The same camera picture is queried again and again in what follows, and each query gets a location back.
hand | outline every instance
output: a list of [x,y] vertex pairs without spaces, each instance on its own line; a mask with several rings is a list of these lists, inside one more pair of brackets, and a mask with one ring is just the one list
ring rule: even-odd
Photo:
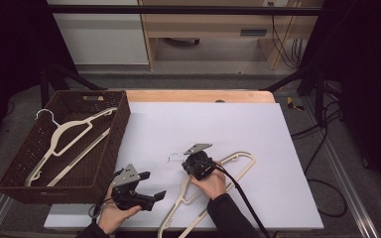
[[190,182],[198,186],[212,200],[226,192],[225,175],[219,170],[214,170],[205,180],[197,180],[194,176],[190,176]]
[[[111,197],[112,185],[107,190],[105,200]],[[112,200],[108,200],[102,207],[101,216],[98,221],[98,226],[106,234],[111,234],[129,217],[135,215],[140,211],[141,206],[137,205],[129,208],[128,210],[119,209]]]

wicker basket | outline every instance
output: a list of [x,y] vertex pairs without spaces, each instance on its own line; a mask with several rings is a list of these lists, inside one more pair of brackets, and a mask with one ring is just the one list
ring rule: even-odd
[[[60,125],[83,120],[109,107],[116,113],[91,121],[92,129],[61,156],[51,156],[32,186],[27,176],[48,151],[58,128],[50,113],[42,112],[6,173],[0,191],[23,203],[95,203],[105,194],[114,173],[119,147],[131,114],[125,91],[58,91],[46,106]],[[55,149],[59,152],[87,126],[79,125],[62,133]],[[47,186],[72,160],[105,130],[110,133],[76,164],[55,186]]]

white cabinet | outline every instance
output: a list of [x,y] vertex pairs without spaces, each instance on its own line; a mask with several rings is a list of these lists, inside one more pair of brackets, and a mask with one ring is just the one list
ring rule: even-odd
[[[49,4],[138,5],[136,0],[48,0]],[[148,64],[139,14],[54,14],[73,61]]]

clothes hanger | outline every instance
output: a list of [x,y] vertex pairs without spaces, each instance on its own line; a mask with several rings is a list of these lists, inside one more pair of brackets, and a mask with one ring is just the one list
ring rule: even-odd
[[48,186],[54,186],[57,184],[78,162],[82,160],[100,141],[102,141],[110,132],[110,128],[105,130],[97,139],[95,139],[85,150],[83,150],[73,161],[67,165],[51,182]]
[[[221,161],[219,161],[221,165],[224,165],[225,163],[227,163],[233,159],[236,160],[239,157],[246,157],[246,158],[249,158],[251,161],[234,178],[236,181],[239,181],[240,179],[242,179],[243,176],[255,165],[256,158],[247,152],[236,152],[236,153],[233,153],[232,155],[222,159]],[[176,210],[178,209],[179,205],[182,202],[186,205],[189,205],[197,197],[199,197],[202,194],[202,191],[200,190],[196,194],[194,194],[189,200],[185,199],[185,193],[187,191],[187,188],[188,188],[190,181],[191,181],[191,178],[189,176],[186,176],[185,179],[182,181],[181,193],[180,193],[178,199],[176,200],[175,204],[172,206],[169,213],[167,214],[167,216],[163,220],[162,224],[160,225],[158,235],[157,235],[158,238],[163,238],[163,231],[170,227],[170,224],[172,223],[172,217],[173,217],[174,213],[176,212]],[[225,189],[226,192],[231,190],[233,187],[234,187],[234,183],[230,182]],[[185,238],[202,221],[202,219],[207,215],[207,213],[208,213],[207,210],[204,209],[199,214],[199,216],[193,220],[193,222],[188,226],[188,228],[181,234],[181,236],[179,238]]]
[[[107,108],[103,111],[100,111],[82,121],[69,121],[69,122],[66,122],[66,123],[63,123],[62,125],[58,124],[56,121],[55,121],[55,118],[54,118],[54,113],[48,109],[42,109],[40,110],[37,114],[36,114],[36,119],[39,117],[39,114],[42,112],[42,111],[48,111],[52,114],[52,122],[58,126],[58,129],[54,132],[54,134],[52,135],[52,138],[51,138],[51,146],[49,147],[48,151],[45,153],[45,155],[39,160],[39,162],[36,164],[36,166],[33,168],[33,170],[30,172],[30,174],[27,176],[27,179],[24,183],[24,186],[31,186],[32,185],[32,182],[34,180],[37,180],[39,179],[40,177],[40,169],[43,167],[43,165],[46,163],[46,161],[51,157],[51,156],[56,156],[56,157],[59,157],[61,156],[65,151],[67,151],[73,144],[75,144],[80,138],[82,138],[82,136],[84,136],[89,130],[91,130],[92,128],[92,124],[91,124],[91,121],[92,120],[95,120],[97,119],[98,117],[101,117],[101,116],[108,116],[108,115],[111,115],[113,113],[113,111],[116,111],[117,110],[117,107],[110,107],[110,108]],[[58,140],[61,136],[61,134],[64,133],[64,131],[66,131],[67,129],[71,128],[71,127],[74,127],[74,126],[78,126],[78,125],[83,125],[83,124],[87,124],[88,127],[85,128],[78,136],[76,136],[71,142],[69,142],[69,144],[67,144],[63,149],[61,149],[58,153],[55,152],[55,148],[58,144]]]

white board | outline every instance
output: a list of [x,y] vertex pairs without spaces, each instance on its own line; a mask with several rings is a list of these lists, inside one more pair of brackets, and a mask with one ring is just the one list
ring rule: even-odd
[[[130,103],[131,117],[119,150],[116,170],[132,164],[138,173],[151,172],[140,181],[137,192],[153,195],[166,190],[165,199],[152,211],[141,211],[122,228],[158,229],[176,201],[187,176],[181,161],[168,162],[174,153],[184,153],[194,143],[212,143],[205,151],[214,160],[234,152],[247,152],[257,162],[240,185],[267,229],[322,229],[316,204],[303,174],[279,104],[256,103]],[[249,162],[243,158],[225,168],[236,175]],[[231,196],[256,227],[238,191]],[[184,228],[206,208],[201,196],[191,205],[181,205],[171,227]],[[90,205],[54,205],[45,227],[86,227]],[[212,228],[206,216],[199,228]]]

